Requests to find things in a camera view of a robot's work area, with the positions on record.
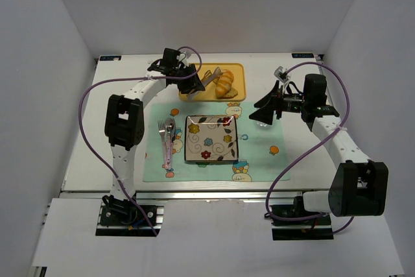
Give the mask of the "glazed orange donut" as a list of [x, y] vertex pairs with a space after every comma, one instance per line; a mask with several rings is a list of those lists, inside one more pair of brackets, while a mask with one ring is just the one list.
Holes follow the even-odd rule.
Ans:
[[221, 77], [228, 77], [230, 79], [233, 78], [233, 73], [227, 69], [223, 69], [220, 74]]

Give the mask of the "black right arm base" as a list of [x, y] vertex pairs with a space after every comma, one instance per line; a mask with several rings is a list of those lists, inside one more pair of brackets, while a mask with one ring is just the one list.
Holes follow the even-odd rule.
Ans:
[[[271, 204], [270, 211], [280, 218], [295, 219], [315, 216], [317, 212], [308, 212], [303, 205], [302, 196], [295, 196], [290, 203]], [[271, 216], [264, 218], [271, 221], [273, 241], [322, 241], [333, 240], [330, 216], [300, 220], [283, 221]]]

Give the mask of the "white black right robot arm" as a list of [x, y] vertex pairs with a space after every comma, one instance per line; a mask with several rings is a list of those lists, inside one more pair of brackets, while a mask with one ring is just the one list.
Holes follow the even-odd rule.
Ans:
[[306, 191], [302, 206], [309, 213], [332, 213], [336, 217], [378, 216], [386, 205], [388, 168], [370, 159], [341, 125], [339, 113], [327, 103], [327, 80], [308, 74], [303, 90], [293, 93], [275, 83], [271, 91], [254, 104], [249, 118], [266, 125], [284, 112], [299, 113], [309, 130], [323, 143], [335, 169], [327, 191]]

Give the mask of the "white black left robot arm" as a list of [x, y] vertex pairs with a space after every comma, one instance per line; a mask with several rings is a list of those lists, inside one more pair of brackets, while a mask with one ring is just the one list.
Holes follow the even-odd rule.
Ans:
[[147, 104], [172, 84], [185, 95], [205, 90], [198, 76], [201, 67], [188, 62], [186, 49], [164, 49], [162, 58], [149, 65], [144, 81], [121, 95], [111, 95], [108, 100], [104, 133], [113, 158], [110, 195], [117, 200], [129, 200], [136, 194], [134, 160], [145, 133], [144, 109]]

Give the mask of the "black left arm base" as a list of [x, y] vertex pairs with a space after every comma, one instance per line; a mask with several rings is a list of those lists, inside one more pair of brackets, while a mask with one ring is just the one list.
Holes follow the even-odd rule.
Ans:
[[158, 210], [161, 206], [142, 205], [137, 208], [128, 199], [102, 198], [96, 236], [103, 237], [155, 237], [160, 231]]

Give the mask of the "striped croissant bread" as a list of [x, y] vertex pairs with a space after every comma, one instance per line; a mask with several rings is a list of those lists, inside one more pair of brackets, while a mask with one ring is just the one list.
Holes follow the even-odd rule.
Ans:
[[233, 80], [234, 80], [234, 76], [231, 71], [223, 72], [217, 81], [217, 85], [215, 88], [215, 95], [218, 98], [221, 98], [225, 94], [227, 94], [231, 89]]

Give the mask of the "small brown bread slice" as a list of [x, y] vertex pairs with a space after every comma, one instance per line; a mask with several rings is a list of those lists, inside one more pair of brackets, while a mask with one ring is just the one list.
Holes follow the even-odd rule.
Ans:
[[232, 99], [236, 97], [239, 94], [239, 92], [235, 88], [230, 88], [230, 90], [225, 93], [222, 98], [223, 99]]

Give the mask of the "clear drinking glass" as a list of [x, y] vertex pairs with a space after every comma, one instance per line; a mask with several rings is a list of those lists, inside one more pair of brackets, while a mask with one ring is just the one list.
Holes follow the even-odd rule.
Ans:
[[257, 122], [257, 125], [260, 126], [261, 128], [268, 128], [268, 125], [266, 123]]

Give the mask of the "yellow plastic tray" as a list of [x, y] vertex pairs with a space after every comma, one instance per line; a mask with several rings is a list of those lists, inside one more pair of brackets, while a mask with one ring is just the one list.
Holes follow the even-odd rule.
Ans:
[[215, 95], [215, 84], [211, 82], [206, 86], [205, 91], [196, 94], [190, 101], [194, 102], [241, 102], [246, 98], [246, 86], [244, 67], [239, 63], [205, 63], [202, 65], [201, 70], [198, 72], [200, 79], [204, 77], [206, 72], [214, 70], [220, 67], [222, 71], [228, 70], [233, 73], [234, 80], [232, 87], [238, 91], [238, 94], [230, 99], [219, 99]]

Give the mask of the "mint cartoon placemat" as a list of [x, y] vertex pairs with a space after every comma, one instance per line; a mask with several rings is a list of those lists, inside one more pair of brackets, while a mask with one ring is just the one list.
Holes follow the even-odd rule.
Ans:
[[[282, 125], [261, 128], [249, 115], [250, 102], [180, 102], [154, 104], [146, 129], [144, 182], [270, 182], [288, 164]], [[187, 163], [184, 160], [185, 119], [188, 115], [231, 115], [237, 122], [239, 159], [231, 163]], [[172, 165], [164, 169], [157, 122], [171, 117], [176, 122]]]

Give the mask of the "floral square ceramic plate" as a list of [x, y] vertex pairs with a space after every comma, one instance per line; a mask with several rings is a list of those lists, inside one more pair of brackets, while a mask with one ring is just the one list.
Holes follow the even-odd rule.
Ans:
[[187, 163], [231, 163], [239, 159], [237, 122], [231, 115], [188, 115], [184, 160]]

